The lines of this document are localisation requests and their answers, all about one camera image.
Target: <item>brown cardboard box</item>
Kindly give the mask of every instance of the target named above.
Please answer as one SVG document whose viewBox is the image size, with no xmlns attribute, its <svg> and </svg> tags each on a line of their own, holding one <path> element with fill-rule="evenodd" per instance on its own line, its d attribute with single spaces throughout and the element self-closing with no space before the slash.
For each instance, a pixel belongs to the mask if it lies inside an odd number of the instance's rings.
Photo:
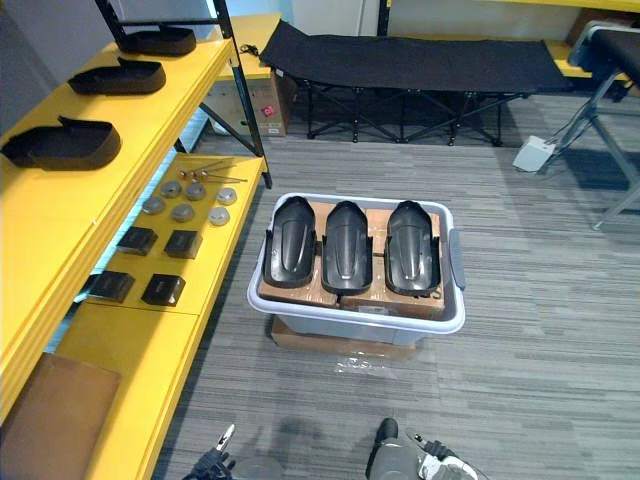
<svg viewBox="0 0 640 480">
<path fill-rule="evenodd" d="M 327 228 L 327 217 L 336 205 L 322 202 L 309 202 L 309 205 L 313 208 L 313 213 L 316 216 L 316 239 L 318 242 L 322 242 L 322 236 Z"/>
<path fill-rule="evenodd" d="M 289 123 L 290 106 L 296 92 L 295 82 L 272 72 L 270 78 L 248 79 L 247 87 L 260 135 L 284 137 Z M 249 135 L 235 82 L 216 82 L 204 103 L 238 133 Z"/>
<path fill-rule="evenodd" d="M 258 295 L 278 302 L 338 308 L 338 296 L 322 288 L 322 259 L 318 256 L 314 259 L 313 278 L 308 285 L 299 288 L 278 288 L 260 280 Z"/>
<path fill-rule="evenodd" d="M 382 342 L 368 342 L 350 338 L 330 337 L 296 333 L 276 317 L 271 328 L 271 338 L 283 348 L 308 350 L 320 353 L 383 357 L 403 360 L 415 353 L 415 345 L 392 345 Z"/>
<path fill-rule="evenodd" d="M 398 295 L 385 283 L 384 257 L 373 257 L 373 281 L 369 290 L 360 295 L 341 297 L 340 306 L 354 311 L 377 307 L 385 309 L 389 315 L 437 320 L 444 311 L 442 282 L 427 298 Z"/>
<path fill-rule="evenodd" d="M 82 480 L 119 381 L 43 354 L 2 425 L 0 478 Z"/>
<path fill-rule="evenodd" d="M 393 210 L 378 210 L 368 208 L 365 210 L 367 222 L 369 225 L 369 236 L 373 237 L 373 256 L 384 256 L 384 247 L 387 242 L 387 224 Z M 434 237 L 440 236 L 440 216 L 435 213 L 429 213 L 431 218 L 431 234 Z"/>
</svg>

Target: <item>plastic bin handle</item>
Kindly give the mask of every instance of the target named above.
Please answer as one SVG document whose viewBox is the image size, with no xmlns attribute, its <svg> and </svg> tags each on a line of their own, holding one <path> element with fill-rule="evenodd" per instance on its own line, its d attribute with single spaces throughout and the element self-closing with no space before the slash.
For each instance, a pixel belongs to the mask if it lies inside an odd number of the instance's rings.
<svg viewBox="0 0 640 480">
<path fill-rule="evenodd" d="M 451 261 L 453 281 L 460 290 L 464 290 L 467 287 L 467 278 L 464 275 L 464 262 L 462 260 L 460 234 L 455 228 L 449 230 L 449 260 Z"/>
</svg>

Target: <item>metal disc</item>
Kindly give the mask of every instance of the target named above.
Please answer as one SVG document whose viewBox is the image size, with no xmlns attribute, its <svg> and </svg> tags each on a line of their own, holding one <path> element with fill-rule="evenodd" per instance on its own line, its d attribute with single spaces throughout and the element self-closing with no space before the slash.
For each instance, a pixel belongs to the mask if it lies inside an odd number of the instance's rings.
<svg viewBox="0 0 640 480">
<path fill-rule="evenodd" d="M 216 200 L 222 205 L 232 205 L 237 199 L 238 196 L 233 188 L 221 188 L 216 195 Z"/>
<path fill-rule="evenodd" d="M 200 182 L 190 183 L 184 189 L 184 194 L 191 201 L 202 200 L 207 194 L 207 191 Z"/>
<path fill-rule="evenodd" d="M 209 211 L 209 221 L 216 226 L 226 224 L 231 219 L 231 215 L 224 207 L 212 208 Z"/>
<path fill-rule="evenodd" d="M 181 191 L 182 187 L 180 186 L 180 182 L 177 180 L 167 182 L 160 187 L 160 194 L 166 198 L 176 198 L 180 195 Z"/>
<path fill-rule="evenodd" d="M 181 203 L 180 205 L 176 205 L 171 210 L 171 218 L 173 218 L 176 222 L 188 222 L 193 218 L 195 212 L 191 205 L 186 203 Z"/>
<path fill-rule="evenodd" d="M 156 215 L 165 209 L 166 205 L 162 197 L 147 198 L 142 204 L 142 211 L 149 215 Z"/>
</svg>

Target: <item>yellow shelf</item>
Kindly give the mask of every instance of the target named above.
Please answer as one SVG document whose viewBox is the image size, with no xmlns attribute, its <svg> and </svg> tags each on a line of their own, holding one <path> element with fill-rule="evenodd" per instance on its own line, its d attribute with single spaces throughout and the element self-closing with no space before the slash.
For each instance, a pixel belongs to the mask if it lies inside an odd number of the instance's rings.
<svg viewBox="0 0 640 480">
<path fill-rule="evenodd" d="M 230 40 L 162 58 L 166 85 L 144 96 L 81 96 L 64 84 L 0 138 L 58 115 L 114 124 L 118 156 L 87 172 L 21 169 L 2 161 L 2 335 L 0 422 L 13 405 L 91 268 L 169 148 L 228 62 Z M 82 70 L 115 65 L 107 46 Z M 128 58 L 153 59 L 141 55 Z"/>
<path fill-rule="evenodd" d="M 482 2 L 528 3 L 559 7 L 597 8 L 621 12 L 640 12 L 640 0 L 476 0 Z"/>
<path fill-rule="evenodd" d="M 258 47 L 258 51 L 262 53 L 271 38 L 271 34 L 278 26 L 280 17 L 279 13 L 231 17 L 233 36 L 236 39 L 238 50 L 240 50 L 240 45 L 246 43 L 247 45 L 255 45 Z M 247 80 L 269 78 L 271 76 L 271 67 L 261 64 L 258 57 L 254 57 L 249 53 L 241 53 L 240 62 Z M 225 66 L 218 80 L 233 80 L 233 73 L 228 65 Z"/>
<path fill-rule="evenodd" d="M 162 183 L 177 171 L 215 160 L 178 155 Z M 88 480 L 147 479 L 151 476 L 186 375 L 207 324 L 213 303 L 233 254 L 260 174 L 263 158 L 238 157 L 228 170 L 216 172 L 247 178 L 246 183 L 206 183 L 207 196 L 189 202 L 196 210 L 187 223 L 172 221 L 170 208 L 185 200 L 169 200 L 161 214 L 141 214 L 135 225 L 158 234 L 147 256 L 117 253 L 107 267 L 129 272 L 135 283 L 122 305 L 90 300 L 78 310 L 56 353 L 113 370 L 122 375 L 88 470 Z M 227 207 L 230 222 L 214 227 L 206 220 L 218 188 L 236 190 L 238 200 Z M 199 230 L 202 245 L 194 260 L 163 253 L 173 229 Z M 153 273 L 179 274 L 185 287 L 176 307 L 154 307 L 139 300 Z"/>
</svg>

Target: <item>striped carpet floor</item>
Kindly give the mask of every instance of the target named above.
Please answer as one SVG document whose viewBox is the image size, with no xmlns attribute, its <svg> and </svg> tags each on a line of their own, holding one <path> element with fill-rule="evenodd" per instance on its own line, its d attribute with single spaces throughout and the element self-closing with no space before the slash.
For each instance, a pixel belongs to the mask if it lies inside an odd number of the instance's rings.
<svg viewBox="0 0 640 480">
<path fill-rule="evenodd" d="M 638 211 L 590 230 L 626 187 L 591 132 L 546 175 L 511 166 L 523 138 L 550 135 L 584 100 L 511 103 L 505 148 L 462 136 L 455 147 L 310 141 L 296 118 L 291 135 L 266 139 L 274 188 L 256 196 L 154 478 L 187 474 L 235 423 L 238 459 L 273 457 L 285 479 L 363 479 L 385 416 L 493 480 L 639 478 Z M 640 120 L 613 123 L 640 151 Z M 208 135 L 198 151 L 238 148 Z M 447 205 L 464 248 L 464 328 L 371 374 L 336 373 L 344 356 L 276 346 L 245 295 L 274 202 L 293 191 Z"/>
</svg>

